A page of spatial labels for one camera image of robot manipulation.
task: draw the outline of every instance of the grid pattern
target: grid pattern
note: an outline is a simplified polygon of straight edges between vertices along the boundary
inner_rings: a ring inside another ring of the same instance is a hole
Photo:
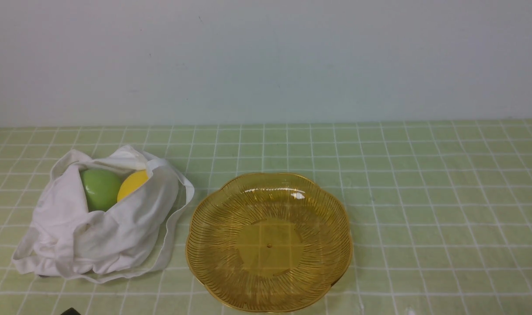
[[[10,265],[55,161],[72,148],[103,157],[127,143],[186,174],[197,188],[192,210],[235,176],[260,171],[302,174],[344,202],[351,267],[295,315],[532,314],[529,119],[1,128],[0,315],[241,313],[188,270],[190,210],[161,273],[94,285]]]

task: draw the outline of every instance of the yellow ball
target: yellow ball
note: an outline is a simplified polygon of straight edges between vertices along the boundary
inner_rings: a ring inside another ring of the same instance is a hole
[[[148,179],[149,177],[147,177],[147,172],[145,170],[137,171],[134,174],[128,176],[124,183],[122,183],[122,186],[120,186],[120,191],[118,191],[118,197],[116,198],[116,202],[119,202],[127,195],[130,195],[130,193],[138,189]]]

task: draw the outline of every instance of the amber plastic plate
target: amber plastic plate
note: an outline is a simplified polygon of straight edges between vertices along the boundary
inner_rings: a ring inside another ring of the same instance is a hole
[[[247,174],[208,196],[186,242],[190,270],[227,306],[288,312],[323,297],[352,255],[344,206],[295,174]]]

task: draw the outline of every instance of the white wall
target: white wall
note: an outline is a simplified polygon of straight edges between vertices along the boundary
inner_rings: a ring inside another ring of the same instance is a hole
[[[532,0],[0,0],[0,126],[532,116]]]

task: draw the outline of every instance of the green ball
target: green ball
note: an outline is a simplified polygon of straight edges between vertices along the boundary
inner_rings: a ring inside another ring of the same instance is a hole
[[[105,169],[88,169],[80,172],[89,211],[106,211],[116,203],[122,185],[118,175]]]

